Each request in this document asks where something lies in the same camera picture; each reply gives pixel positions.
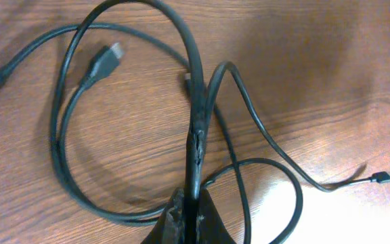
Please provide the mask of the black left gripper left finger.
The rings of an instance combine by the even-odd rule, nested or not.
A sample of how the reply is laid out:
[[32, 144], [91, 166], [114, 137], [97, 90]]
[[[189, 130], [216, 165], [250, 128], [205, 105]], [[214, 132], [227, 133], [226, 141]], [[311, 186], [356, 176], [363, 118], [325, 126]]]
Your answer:
[[183, 215], [184, 191], [177, 188], [165, 205], [152, 231], [142, 244], [184, 243], [185, 219]]

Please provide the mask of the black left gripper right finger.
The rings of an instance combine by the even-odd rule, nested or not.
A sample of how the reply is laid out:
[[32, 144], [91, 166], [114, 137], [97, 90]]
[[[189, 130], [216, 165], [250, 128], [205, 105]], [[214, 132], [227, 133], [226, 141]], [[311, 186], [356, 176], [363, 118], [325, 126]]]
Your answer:
[[215, 204], [207, 189], [200, 191], [197, 217], [197, 243], [200, 244], [235, 244], [226, 230]]

